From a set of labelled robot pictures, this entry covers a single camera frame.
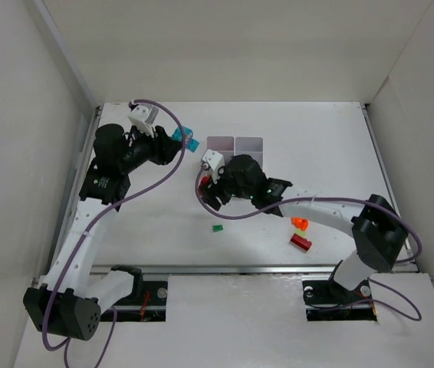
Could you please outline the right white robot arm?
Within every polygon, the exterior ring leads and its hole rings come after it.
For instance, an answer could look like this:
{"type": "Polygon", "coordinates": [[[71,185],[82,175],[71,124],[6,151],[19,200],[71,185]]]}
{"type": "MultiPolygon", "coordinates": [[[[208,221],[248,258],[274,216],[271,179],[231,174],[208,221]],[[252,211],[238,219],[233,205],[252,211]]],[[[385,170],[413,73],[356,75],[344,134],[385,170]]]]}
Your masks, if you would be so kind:
{"type": "Polygon", "coordinates": [[[232,199],[248,200],[258,214],[303,218],[350,236],[354,251],[335,267],[327,282],[334,297],[343,297],[375,273],[392,271],[408,228],[393,207],[379,195],[367,200],[319,197],[289,181],[265,175],[249,155],[223,155],[207,150],[201,158],[196,193],[204,208],[220,216],[232,199]]]}

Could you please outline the pale lime lego brick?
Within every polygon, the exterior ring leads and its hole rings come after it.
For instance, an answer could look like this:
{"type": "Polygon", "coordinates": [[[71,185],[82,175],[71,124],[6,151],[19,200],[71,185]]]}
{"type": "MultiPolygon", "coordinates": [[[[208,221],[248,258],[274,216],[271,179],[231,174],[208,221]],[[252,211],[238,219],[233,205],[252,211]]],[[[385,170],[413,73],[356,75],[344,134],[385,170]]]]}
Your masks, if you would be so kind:
{"type": "Polygon", "coordinates": [[[296,230],[294,231],[294,233],[295,233],[296,235],[298,235],[298,236],[301,236],[302,238],[306,238],[306,237],[307,237],[306,232],[305,232],[305,231],[302,231],[302,230],[300,230],[300,229],[296,229],[296,230]]]}

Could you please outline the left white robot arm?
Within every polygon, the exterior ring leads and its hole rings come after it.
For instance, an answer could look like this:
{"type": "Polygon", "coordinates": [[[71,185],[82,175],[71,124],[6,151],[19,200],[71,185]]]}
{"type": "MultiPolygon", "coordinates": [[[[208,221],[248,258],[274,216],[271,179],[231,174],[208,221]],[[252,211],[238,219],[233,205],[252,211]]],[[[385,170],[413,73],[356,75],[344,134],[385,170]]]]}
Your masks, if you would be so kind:
{"type": "Polygon", "coordinates": [[[110,221],[131,198],[129,174],[151,162],[180,162],[186,147],[184,129],[168,136],[161,126],[146,135],[118,124],[98,128],[94,158],[79,193],[77,214],[57,259],[38,287],[29,287],[23,304],[36,329],[46,339],[57,335],[89,340],[102,314],[125,297],[142,297],[143,274],[135,266],[115,265],[90,284],[90,270],[110,221]]]}

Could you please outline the cyan lego block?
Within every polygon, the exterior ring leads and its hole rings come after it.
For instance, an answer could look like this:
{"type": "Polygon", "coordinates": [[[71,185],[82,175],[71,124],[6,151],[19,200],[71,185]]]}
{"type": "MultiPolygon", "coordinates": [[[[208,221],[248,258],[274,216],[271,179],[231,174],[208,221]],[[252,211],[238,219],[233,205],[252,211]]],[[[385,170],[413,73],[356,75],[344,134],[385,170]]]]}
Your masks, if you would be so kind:
{"type": "Polygon", "coordinates": [[[199,147],[199,141],[194,138],[193,131],[188,127],[176,128],[171,138],[176,141],[184,142],[187,150],[194,153],[199,147]]]}

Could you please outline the large red lego brick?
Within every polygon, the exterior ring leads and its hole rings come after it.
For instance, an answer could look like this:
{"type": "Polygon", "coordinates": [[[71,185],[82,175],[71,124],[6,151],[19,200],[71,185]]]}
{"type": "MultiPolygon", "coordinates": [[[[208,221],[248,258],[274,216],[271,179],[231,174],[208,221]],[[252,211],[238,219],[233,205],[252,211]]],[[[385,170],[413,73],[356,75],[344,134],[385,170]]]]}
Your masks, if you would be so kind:
{"type": "Polygon", "coordinates": [[[312,246],[312,242],[307,240],[306,238],[298,235],[298,234],[293,234],[291,239],[290,239],[290,243],[292,243],[293,245],[298,246],[300,249],[302,249],[303,251],[307,252],[309,251],[309,249],[312,246]]]}

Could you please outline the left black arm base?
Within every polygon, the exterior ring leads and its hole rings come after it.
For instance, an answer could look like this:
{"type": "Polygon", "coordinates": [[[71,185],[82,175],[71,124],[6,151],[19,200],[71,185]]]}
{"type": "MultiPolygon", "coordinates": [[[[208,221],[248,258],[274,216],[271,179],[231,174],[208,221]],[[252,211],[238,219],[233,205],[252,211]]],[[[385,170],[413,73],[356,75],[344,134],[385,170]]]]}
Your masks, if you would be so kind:
{"type": "Polygon", "coordinates": [[[129,276],[130,293],[113,305],[117,309],[118,323],[152,323],[166,320],[168,281],[146,279],[140,268],[116,265],[111,271],[129,276]]]}

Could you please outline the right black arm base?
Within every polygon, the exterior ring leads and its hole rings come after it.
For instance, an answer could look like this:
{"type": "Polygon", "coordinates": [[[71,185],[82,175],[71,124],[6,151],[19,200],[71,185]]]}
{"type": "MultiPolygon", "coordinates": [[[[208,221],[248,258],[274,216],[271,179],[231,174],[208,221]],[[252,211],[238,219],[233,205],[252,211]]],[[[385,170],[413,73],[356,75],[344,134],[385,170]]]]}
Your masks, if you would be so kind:
{"type": "Polygon", "coordinates": [[[305,280],[302,286],[307,321],[377,321],[373,303],[360,303],[371,297],[367,280],[353,291],[329,280],[305,280]]]}

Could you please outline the orange lego piece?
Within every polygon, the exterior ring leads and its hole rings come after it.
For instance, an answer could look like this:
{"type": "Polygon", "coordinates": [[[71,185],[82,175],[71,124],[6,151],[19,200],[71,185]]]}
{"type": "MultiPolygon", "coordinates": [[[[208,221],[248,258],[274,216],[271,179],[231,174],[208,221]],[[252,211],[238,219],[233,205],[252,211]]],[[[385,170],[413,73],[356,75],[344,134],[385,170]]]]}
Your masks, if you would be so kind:
{"type": "Polygon", "coordinates": [[[291,218],[291,224],[301,231],[305,232],[309,226],[309,221],[305,218],[293,217],[291,218]]]}

